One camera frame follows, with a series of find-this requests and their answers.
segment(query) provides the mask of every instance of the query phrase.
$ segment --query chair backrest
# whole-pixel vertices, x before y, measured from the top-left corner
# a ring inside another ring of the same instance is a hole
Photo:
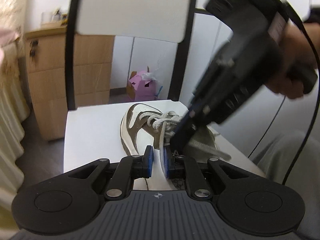
[[[80,0],[76,32],[179,43],[190,0]]]

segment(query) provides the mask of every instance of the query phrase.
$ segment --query hand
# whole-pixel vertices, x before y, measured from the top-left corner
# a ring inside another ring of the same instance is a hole
[[[304,26],[317,51],[320,51],[320,25],[308,23]],[[287,71],[294,63],[317,68],[316,58],[303,33],[292,24],[288,24],[285,29],[280,47],[283,53],[282,68],[266,83],[266,86],[272,92],[280,93],[289,99],[301,98],[303,97],[303,83],[290,80],[286,76]]]

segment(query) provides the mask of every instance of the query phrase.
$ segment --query shoelace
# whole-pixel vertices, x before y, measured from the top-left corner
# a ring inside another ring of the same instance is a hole
[[[140,115],[139,119],[141,120],[144,117],[148,117],[147,125],[149,127],[152,126],[152,128],[156,129],[156,130],[159,129],[159,127],[163,124],[163,122],[166,122],[167,125],[165,127],[165,134],[164,134],[164,137],[166,139],[170,139],[174,135],[173,130],[176,128],[176,126],[178,125],[178,123],[182,119],[182,116],[176,114],[174,111],[169,111],[169,112],[166,112],[161,115],[155,114],[152,112],[145,112]],[[215,157],[218,157],[218,158],[221,157],[226,161],[231,160],[231,156],[229,154],[226,154],[226,153],[218,150],[218,147],[215,144],[215,137],[220,134],[219,133],[218,134],[210,133],[210,135],[212,137],[212,140],[214,142],[215,147],[212,147],[210,145],[196,141],[194,139],[191,139],[188,144],[194,148],[197,148],[197,149],[203,151],[203,152],[213,154]]]

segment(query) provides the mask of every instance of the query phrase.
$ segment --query cabinet drawer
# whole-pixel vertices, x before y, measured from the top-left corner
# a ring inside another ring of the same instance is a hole
[[[109,91],[111,64],[74,66],[75,95]]]
[[[34,72],[28,75],[32,103],[66,97],[64,68]]]
[[[114,36],[75,35],[73,63],[75,66],[111,63]]]
[[[34,57],[30,56],[32,41],[38,41],[35,47]],[[29,39],[26,41],[26,59],[28,73],[63,68],[64,63],[65,35],[54,35]]]
[[[43,139],[63,138],[67,122],[67,100],[60,98],[33,104],[37,123]]]
[[[75,96],[76,106],[95,106],[109,103],[109,91]]]

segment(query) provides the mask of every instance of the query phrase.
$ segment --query sneaker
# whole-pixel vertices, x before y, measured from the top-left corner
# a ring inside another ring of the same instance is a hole
[[[181,180],[165,178],[160,160],[160,151],[169,143],[181,119],[182,116],[173,111],[163,114],[156,108],[140,103],[132,105],[125,113],[121,121],[120,137],[127,155],[143,155],[147,145],[152,145],[154,149],[152,176],[149,179],[136,179],[134,189],[182,189]],[[185,147],[184,154],[203,163],[213,157],[230,160],[230,155],[218,150],[215,136],[207,127],[199,129]]]

